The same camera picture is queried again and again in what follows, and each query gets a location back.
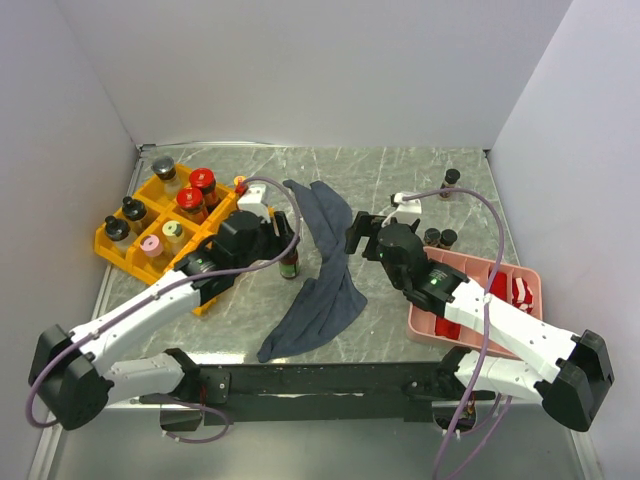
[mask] dark blue cloth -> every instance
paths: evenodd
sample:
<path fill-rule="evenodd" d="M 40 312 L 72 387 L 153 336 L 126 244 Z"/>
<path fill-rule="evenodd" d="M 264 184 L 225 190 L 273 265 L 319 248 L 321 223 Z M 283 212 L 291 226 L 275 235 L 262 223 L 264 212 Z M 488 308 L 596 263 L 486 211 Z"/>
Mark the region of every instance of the dark blue cloth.
<path fill-rule="evenodd" d="M 258 360 L 289 357 L 331 341 L 356 319 L 367 304 L 351 281 L 344 253 L 351 207 L 324 182 L 311 189 L 286 180 L 322 255 L 318 279 L 307 279 L 280 324 L 265 339 Z"/>

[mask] red jar lid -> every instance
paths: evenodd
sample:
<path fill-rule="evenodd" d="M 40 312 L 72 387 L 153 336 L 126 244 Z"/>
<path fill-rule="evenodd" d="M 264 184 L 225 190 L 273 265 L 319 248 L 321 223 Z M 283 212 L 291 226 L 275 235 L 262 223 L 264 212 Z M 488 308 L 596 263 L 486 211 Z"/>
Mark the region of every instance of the red jar lid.
<path fill-rule="evenodd" d="M 202 204 L 202 192 L 198 188 L 187 187 L 178 192 L 176 201 L 185 210 L 198 208 Z"/>
<path fill-rule="evenodd" d="M 196 168 L 189 175 L 189 183 L 197 188 L 209 188 L 215 185 L 216 177 L 208 168 Z"/>

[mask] black lid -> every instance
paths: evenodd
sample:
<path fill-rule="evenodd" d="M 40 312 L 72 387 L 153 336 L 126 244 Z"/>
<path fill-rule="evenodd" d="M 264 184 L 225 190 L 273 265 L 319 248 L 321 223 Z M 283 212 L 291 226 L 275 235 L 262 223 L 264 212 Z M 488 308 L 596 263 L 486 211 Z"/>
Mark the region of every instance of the black lid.
<path fill-rule="evenodd" d="M 106 224 L 104 233 L 106 233 L 107 237 L 114 242 L 127 238 L 129 230 L 131 230 L 126 220 L 116 218 L 113 215 L 109 215 L 105 218 L 104 223 Z"/>
<path fill-rule="evenodd" d="M 440 230 L 438 230 L 437 228 L 427 228 L 427 230 L 424 232 L 424 241 L 430 241 L 433 242 L 435 240 L 438 240 L 440 238 Z"/>
<path fill-rule="evenodd" d="M 449 170 L 447 170 L 447 173 L 444 174 L 444 181 L 450 185 L 453 185 L 458 180 L 460 180 L 460 170 L 450 168 Z"/>
<path fill-rule="evenodd" d="M 176 162 L 168 155 L 164 155 L 151 164 L 151 170 L 162 180 L 171 180 L 176 176 Z"/>
<path fill-rule="evenodd" d="M 440 234 L 440 243 L 447 247 L 450 247 L 451 245 L 456 243 L 456 240 L 458 240 L 458 234 L 450 228 L 443 230 Z"/>
<path fill-rule="evenodd" d="M 144 218 L 147 214 L 147 207 L 140 200 L 124 197 L 122 199 L 122 214 L 127 217 L 127 220 L 135 222 Z"/>

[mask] pink tray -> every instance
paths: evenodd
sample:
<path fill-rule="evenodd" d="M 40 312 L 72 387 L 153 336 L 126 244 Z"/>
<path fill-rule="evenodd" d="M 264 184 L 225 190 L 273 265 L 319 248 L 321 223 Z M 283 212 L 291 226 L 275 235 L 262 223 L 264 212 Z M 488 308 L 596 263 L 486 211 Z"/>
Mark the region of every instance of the pink tray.
<path fill-rule="evenodd" d="M 489 271 L 493 266 L 493 260 L 473 257 L 463 253 L 448 252 L 438 248 L 425 247 L 425 252 L 438 262 L 451 265 L 472 278 L 483 287 L 487 285 Z M 522 268 L 516 265 L 502 264 L 501 272 L 507 274 L 507 298 L 511 298 L 511 280 L 513 277 L 524 279 L 531 293 L 533 294 L 534 306 L 531 316 L 542 321 L 542 285 L 540 276 L 529 268 Z M 409 323 L 407 325 L 407 336 L 410 340 L 420 343 L 428 343 L 429 345 L 440 345 L 445 347 L 453 347 L 462 345 L 480 350 L 482 347 L 483 335 L 473 330 L 461 327 L 459 340 L 451 340 L 447 337 L 439 337 L 435 334 L 436 316 L 433 313 L 425 312 L 411 305 L 409 307 Z M 489 342 L 489 354 L 499 357 L 516 358 L 510 351 L 502 348 L 494 342 Z"/>

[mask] white backdrop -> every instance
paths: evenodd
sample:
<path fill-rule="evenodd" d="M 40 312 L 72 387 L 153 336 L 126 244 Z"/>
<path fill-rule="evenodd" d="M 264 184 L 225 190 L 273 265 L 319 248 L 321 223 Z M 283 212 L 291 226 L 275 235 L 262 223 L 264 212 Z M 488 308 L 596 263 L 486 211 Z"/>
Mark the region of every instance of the white backdrop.
<path fill-rule="evenodd" d="M 489 148 L 570 0 L 58 0 L 136 143 Z"/>
<path fill-rule="evenodd" d="M 0 65 L 0 478 L 14 480 L 41 433 L 24 417 L 38 335 L 89 319 L 93 231 L 135 148 L 53 2 L 0 1 Z"/>
<path fill-rule="evenodd" d="M 575 0 L 491 153 L 545 318 L 607 340 L 616 382 L 591 429 L 607 478 L 640 478 L 640 3 Z"/>

